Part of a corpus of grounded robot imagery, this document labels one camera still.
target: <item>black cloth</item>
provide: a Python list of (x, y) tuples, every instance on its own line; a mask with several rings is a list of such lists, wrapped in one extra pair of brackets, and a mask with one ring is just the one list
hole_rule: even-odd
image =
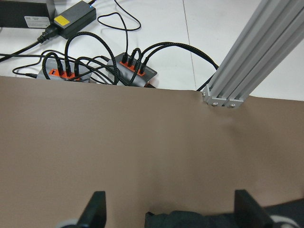
[[(265, 208), (268, 215), (295, 221), (304, 228), (304, 199)], [(234, 214), (203, 216), (195, 212), (173, 211), (169, 215), (146, 213), (145, 228), (239, 228)]]

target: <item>white label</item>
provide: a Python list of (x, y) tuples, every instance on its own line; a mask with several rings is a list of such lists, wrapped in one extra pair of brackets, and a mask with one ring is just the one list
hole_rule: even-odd
[(48, 17), (24, 16), (24, 19), (29, 28), (45, 29), (50, 25)]

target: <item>black power adapter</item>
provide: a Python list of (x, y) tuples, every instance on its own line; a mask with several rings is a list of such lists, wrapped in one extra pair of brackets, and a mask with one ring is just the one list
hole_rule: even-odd
[(96, 9), (80, 1), (54, 18), (54, 25), (59, 28), (59, 35), (69, 39), (79, 30), (96, 19)]

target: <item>metal bracket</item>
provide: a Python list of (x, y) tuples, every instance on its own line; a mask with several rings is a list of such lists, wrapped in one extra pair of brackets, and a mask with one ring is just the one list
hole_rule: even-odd
[(225, 104), (227, 108), (238, 108), (243, 104), (244, 101), (236, 100), (236, 99), (229, 99), (228, 102)]
[(207, 104), (212, 105), (213, 107), (223, 106), (223, 104), (227, 101), (224, 98), (212, 97), (208, 85), (205, 86), (205, 88), (202, 91), (202, 94), (203, 94), (204, 101)]

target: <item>black device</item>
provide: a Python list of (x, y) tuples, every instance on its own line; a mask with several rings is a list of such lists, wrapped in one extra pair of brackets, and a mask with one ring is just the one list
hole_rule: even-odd
[(45, 29), (55, 13), (54, 0), (0, 0), (0, 27)]
[(304, 199), (261, 207), (246, 190), (236, 190), (234, 213), (203, 216), (189, 211), (146, 213), (145, 228), (303, 228)]
[(68, 39), (95, 19), (96, 9), (92, 5), (80, 1), (56, 16), (54, 24), (59, 28), (59, 35)]
[(106, 204), (105, 192), (96, 191), (88, 202), (76, 225), (62, 228), (105, 228)]

